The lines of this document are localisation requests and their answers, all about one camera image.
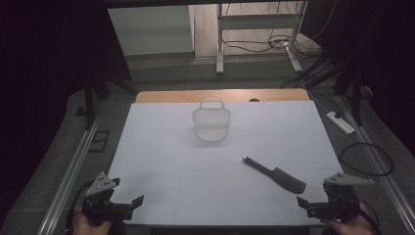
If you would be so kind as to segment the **white metal desk frame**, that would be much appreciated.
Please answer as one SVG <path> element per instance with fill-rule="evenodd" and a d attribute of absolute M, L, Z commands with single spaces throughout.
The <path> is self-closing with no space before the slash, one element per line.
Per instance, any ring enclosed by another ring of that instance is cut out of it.
<path fill-rule="evenodd" d="M 290 14 L 271 14 L 271 15 L 231 15 L 222 14 L 222 4 L 217 5 L 217 49 L 216 49 L 216 73 L 224 73 L 224 54 L 222 33 L 224 30 L 243 30 L 243 29 L 281 29 L 290 28 L 291 37 L 283 46 L 290 59 L 294 72 L 301 73 L 302 68 L 295 51 L 295 43 L 300 30 L 306 1 L 300 3 L 299 8 Z"/>

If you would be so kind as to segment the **black rectangular floor frame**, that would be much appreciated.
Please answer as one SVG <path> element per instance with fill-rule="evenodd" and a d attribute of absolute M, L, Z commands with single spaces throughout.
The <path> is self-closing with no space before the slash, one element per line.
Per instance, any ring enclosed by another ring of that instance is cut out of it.
<path fill-rule="evenodd" d="M 96 131 L 90 142 L 88 151 L 90 153 L 103 153 L 107 147 L 110 133 L 109 130 Z"/>

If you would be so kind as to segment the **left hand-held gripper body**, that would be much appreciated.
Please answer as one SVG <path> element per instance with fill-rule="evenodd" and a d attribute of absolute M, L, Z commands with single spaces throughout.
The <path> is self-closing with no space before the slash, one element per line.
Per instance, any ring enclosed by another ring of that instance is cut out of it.
<path fill-rule="evenodd" d="M 111 201 L 115 191 L 113 182 L 101 172 L 85 193 L 82 213 L 94 224 L 104 221 L 130 220 L 134 209 L 131 204 L 116 204 Z"/>

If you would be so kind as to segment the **white mesh basket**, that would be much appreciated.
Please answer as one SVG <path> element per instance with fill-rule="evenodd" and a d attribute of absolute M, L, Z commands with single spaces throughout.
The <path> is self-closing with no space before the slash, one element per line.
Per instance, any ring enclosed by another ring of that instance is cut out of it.
<path fill-rule="evenodd" d="M 192 113 L 196 135 L 209 143 L 219 142 L 227 136 L 230 119 L 231 112 L 214 97 L 205 98 Z"/>

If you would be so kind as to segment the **person's left hand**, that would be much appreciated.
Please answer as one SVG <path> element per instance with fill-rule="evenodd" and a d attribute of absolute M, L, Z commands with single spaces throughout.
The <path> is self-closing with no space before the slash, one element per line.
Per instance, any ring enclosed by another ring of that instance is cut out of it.
<path fill-rule="evenodd" d="M 112 227 L 111 221 L 104 221 L 101 225 L 94 225 L 82 213 L 78 214 L 73 222 L 72 235 L 108 235 Z"/>

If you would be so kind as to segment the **white table cover sheet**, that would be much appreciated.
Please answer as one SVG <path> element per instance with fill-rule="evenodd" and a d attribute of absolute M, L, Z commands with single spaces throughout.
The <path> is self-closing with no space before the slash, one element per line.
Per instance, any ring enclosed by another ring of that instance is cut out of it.
<path fill-rule="evenodd" d="M 249 157 L 302 180 L 302 197 L 324 202 L 324 178 L 340 171 L 311 101 L 227 103 L 226 138 L 195 134 L 195 103 L 134 104 L 109 172 L 119 178 L 113 201 L 138 196 L 138 225 L 312 225 L 295 194 L 244 163 Z"/>

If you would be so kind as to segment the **black comb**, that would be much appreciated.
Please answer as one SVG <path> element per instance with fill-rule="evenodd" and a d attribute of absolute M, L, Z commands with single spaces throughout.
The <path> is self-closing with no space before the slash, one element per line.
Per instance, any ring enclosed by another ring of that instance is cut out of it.
<path fill-rule="evenodd" d="M 291 176 L 289 173 L 285 172 L 278 166 L 276 166 L 274 169 L 269 169 L 249 158 L 248 156 L 243 156 L 243 162 L 268 176 L 277 185 L 291 193 L 301 194 L 305 190 L 306 184 L 303 181 Z"/>

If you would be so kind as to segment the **aluminium floor rail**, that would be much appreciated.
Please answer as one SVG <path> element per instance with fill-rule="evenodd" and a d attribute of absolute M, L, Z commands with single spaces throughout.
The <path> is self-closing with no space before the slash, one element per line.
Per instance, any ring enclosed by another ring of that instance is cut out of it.
<path fill-rule="evenodd" d="M 53 235 L 59 219 L 63 213 L 65 204 L 69 198 L 69 194 L 74 185 L 75 179 L 80 171 L 85 156 L 89 150 L 93 136 L 99 126 L 104 109 L 106 108 L 106 101 L 99 101 L 96 105 L 95 119 L 92 121 L 89 129 L 86 130 L 81 138 L 81 141 L 72 156 L 69 166 L 63 176 L 63 179 L 56 191 L 56 194 L 47 210 L 43 221 L 36 235 Z"/>
<path fill-rule="evenodd" d="M 355 136 L 360 142 L 372 144 L 372 139 L 369 137 L 368 132 L 364 126 L 359 126 L 354 119 L 351 110 L 351 104 L 348 102 L 348 98 L 343 96 L 337 96 L 336 100 L 340 106 L 344 109 L 346 119 L 350 125 L 355 129 Z M 377 173 L 384 172 L 387 169 L 387 165 L 381 159 L 381 151 L 375 147 L 364 147 L 365 155 L 367 156 L 371 166 Z M 381 176 L 380 181 L 392 201 L 401 221 L 403 222 L 406 230 L 410 235 L 415 235 L 415 210 L 409 204 L 409 201 L 403 194 L 394 178 L 391 174 Z"/>

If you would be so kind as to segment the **grey white wall panel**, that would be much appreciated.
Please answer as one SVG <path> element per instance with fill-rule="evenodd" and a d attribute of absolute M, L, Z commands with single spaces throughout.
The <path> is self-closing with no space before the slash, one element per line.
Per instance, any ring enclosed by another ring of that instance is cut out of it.
<path fill-rule="evenodd" d="M 194 51 L 194 14 L 187 5 L 108 12 L 125 56 Z"/>

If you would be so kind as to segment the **wooden table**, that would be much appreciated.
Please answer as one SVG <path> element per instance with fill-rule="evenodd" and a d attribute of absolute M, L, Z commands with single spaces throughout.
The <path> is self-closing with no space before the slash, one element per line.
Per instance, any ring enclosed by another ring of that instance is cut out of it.
<path fill-rule="evenodd" d="M 179 91 L 142 91 L 136 103 L 198 103 L 205 98 L 218 98 L 223 102 L 307 101 L 309 96 L 304 89 L 215 89 Z"/>

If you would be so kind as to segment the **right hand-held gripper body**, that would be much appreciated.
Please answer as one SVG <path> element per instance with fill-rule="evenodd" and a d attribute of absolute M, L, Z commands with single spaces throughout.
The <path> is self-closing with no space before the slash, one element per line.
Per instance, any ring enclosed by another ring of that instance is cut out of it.
<path fill-rule="evenodd" d="M 354 186 L 373 186 L 372 179 L 365 179 L 345 173 L 336 173 L 324 179 L 330 185 L 326 203 L 310 203 L 306 213 L 317 219 L 339 219 L 348 221 L 359 214 L 360 205 Z"/>

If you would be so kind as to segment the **person's right hand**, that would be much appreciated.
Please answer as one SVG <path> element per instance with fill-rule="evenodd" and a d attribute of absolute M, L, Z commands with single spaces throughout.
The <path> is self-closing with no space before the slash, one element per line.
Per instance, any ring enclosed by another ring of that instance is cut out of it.
<path fill-rule="evenodd" d="M 375 228 L 362 215 L 346 222 L 334 219 L 325 219 L 327 225 L 323 229 L 321 235 L 378 235 Z"/>

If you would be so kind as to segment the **white power strip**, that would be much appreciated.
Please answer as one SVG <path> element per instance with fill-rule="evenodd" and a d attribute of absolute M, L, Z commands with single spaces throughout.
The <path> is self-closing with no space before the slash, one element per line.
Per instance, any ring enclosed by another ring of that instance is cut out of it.
<path fill-rule="evenodd" d="M 355 131 L 342 117 L 335 118 L 335 112 L 328 113 L 326 117 L 346 135 L 350 135 Z"/>

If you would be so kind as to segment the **black tripod stand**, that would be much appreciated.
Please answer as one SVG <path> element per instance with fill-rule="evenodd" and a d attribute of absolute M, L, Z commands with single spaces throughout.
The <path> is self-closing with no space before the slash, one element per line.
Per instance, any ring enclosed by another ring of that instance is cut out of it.
<path fill-rule="evenodd" d="M 345 95 L 347 90 L 351 88 L 351 115 L 355 122 L 361 126 L 360 101 L 362 75 L 360 65 L 356 59 L 353 57 L 346 59 L 344 62 L 336 65 L 333 69 L 320 75 L 315 80 L 307 82 L 304 88 L 311 89 L 336 74 L 339 74 L 340 76 L 333 86 L 333 91 L 336 95 Z"/>
<path fill-rule="evenodd" d="M 86 116 L 86 130 L 92 127 L 95 120 L 94 95 L 97 95 L 99 100 L 106 100 L 110 97 L 110 91 L 106 85 L 107 81 L 132 95 L 139 94 L 137 88 L 102 71 L 99 71 L 97 75 L 86 75 L 84 79 L 85 107 L 79 108 L 75 113 L 77 116 Z"/>

